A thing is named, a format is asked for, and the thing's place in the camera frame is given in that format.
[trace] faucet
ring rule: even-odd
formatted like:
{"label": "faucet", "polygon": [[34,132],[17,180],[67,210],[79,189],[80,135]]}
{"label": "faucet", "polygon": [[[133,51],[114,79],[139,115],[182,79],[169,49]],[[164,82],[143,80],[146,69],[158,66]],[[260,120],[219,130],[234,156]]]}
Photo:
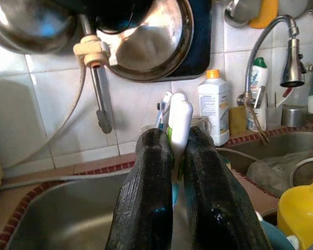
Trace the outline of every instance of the faucet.
{"label": "faucet", "polygon": [[256,98],[253,98],[250,91],[250,76],[252,71],[252,65],[256,54],[267,37],[269,32],[280,22],[286,22],[288,26],[288,35],[290,37],[288,41],[287,57],[284,65],[281,86],[287,88],[294,88],[304,85],[302,80],[302,73],[304,66],[301,64],[300,59],[302,55],[299,53],[299,39],[296,36],[299,35],[299,28],[295,20],[289,15],[278,16],[271,21],[271,23],[263,30],[260,37],[256,41],[248,60],[246,69],[246,81],[245,81],[245,92],[237,98],[238,106],[249,106],[252,108],[259,108],[264,97],[265,87],[261,86]]}

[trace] dish soap bottle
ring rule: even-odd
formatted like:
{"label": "dish soap bottle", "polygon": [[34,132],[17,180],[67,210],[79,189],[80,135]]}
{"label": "dish soap bottle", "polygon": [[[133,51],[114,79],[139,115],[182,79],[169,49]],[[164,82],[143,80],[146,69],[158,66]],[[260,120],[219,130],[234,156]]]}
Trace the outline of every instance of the dish soap bottle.
{"label": "dish soap bottle", "polygon": [[206,80],[198,86],[199,113],[210,122],[210,136],[215,146],[225,144],[230,138],[228,129],[229,84],[220,78],[219,70],[206,73]]}
{"label": "dish soap bottle", "polygon": [[[267,65],[264,62],[263,57],[258,57],[254,60],[254,64],[251,71],[251,78],[250,78],[250,91],[252,97],[255,99],[257,97],[257,93],[261,86],[266,86],[268,81],[269,71],[267,69]],[[261,102],[260,108],[255,108],[254,112],[257,116],[257,119],[260,122],[262,131],[267,129],[267,96],[264,92],[263,99]],[[254,118],[247,110],[247,127],[249,130],[258,132],[258,129],[255,126]]]}

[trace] yellow container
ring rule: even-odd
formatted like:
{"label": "yellow container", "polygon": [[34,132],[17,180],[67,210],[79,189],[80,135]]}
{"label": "yellow container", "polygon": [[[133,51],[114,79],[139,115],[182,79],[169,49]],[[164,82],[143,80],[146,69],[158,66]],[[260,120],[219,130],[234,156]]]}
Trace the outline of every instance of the yellow container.
{"label": "yellow container", "polygon": [[278,203],[278,228],[299,239],[300,249],[313,244],[313,184],[287,190]]}

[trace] sink basin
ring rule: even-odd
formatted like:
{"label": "sink basin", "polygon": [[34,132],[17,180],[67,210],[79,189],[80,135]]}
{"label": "sink basin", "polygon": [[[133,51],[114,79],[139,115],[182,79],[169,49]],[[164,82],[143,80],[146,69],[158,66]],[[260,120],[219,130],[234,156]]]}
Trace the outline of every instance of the sink basin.
{"label": "sink basin", "polygon": [[[8,249],[104,249],[126,174],[59,185],[34,199]],[[171,249],[191,249],[183,187],[174,208]]]}
{"label": "sink basin", "polygon": [[[287,132],[269,136],[270,142],[263,145],[260,140],[242,142],[228,148],[246,153],[258,159],[267,157],[284,156],[289,153],[307,151],[313,149],[313,132]],[[243,156],[220,152],[232,165],[232,168],[245,175],[252,160]]]}

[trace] white clamp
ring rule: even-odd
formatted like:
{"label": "white clamp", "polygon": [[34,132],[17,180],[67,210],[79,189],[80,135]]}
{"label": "white clamp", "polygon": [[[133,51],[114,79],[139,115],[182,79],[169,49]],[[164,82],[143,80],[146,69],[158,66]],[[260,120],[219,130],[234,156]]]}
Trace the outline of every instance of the white clamp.
{"label": "white clamp", "polygon": [[82,66],[97,68],[109,64],[109,47],[97,35],[84,36],[73,51]]}

